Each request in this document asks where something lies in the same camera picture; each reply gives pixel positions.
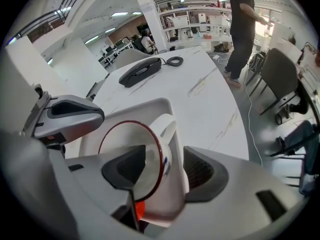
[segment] backpack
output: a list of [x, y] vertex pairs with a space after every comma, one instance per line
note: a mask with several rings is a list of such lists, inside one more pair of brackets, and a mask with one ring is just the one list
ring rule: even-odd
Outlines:
[[249, 70], [253, 73], [260, 73], [265, 62], [265, 57], [266, 53], [263, 51], [256, 53], [249, 62]]

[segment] standing man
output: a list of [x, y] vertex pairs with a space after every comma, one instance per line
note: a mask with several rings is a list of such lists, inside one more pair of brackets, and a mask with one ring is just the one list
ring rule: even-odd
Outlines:
[[238, 78], [254, 47], [256, 22], [262, 25], [270, 24], [255, 12], [254, 0], [230, 0], [230, 3], [232, 11], [230, 34], [234, 50], [225, 67], [223, 76], [228, 84], [240, 88], [241, 84]]

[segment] railing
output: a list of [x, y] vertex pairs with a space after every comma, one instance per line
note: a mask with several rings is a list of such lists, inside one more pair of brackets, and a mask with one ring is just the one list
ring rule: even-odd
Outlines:
[[44, 34], [61, 26], [65, 23], [76, 1], [77, 0], [62, 0], [58, 9], [47, 12], [20, 29], [19, 32], [11, 38], [9, 44], [24, 36], [28, 36], [33, 43]]

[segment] black cord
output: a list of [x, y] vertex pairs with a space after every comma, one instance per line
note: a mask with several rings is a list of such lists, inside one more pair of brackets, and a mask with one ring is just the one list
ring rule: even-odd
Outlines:
[[163, 58], [160, 58], [164, 61], [163, 65], [169, 65], [171, 67], [179, 67], [183, 62], [184, 62], [184, 58], [182, 57], [171, 57], [169, 58], [167, 61], [165, 61]]

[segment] mug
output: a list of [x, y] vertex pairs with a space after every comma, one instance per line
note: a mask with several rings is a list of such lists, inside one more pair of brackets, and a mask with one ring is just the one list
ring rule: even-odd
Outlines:
[[170, 172], [172, 153], [169, 143], [177, 123], [171, 114], [162, 114], [150, 125], [136, 120], [121, 121], [104, 136], [99, 154], [123, 155], [133, 147], [145, 145], [145, 166], [133, 187], [136, 202], [146, 200]]

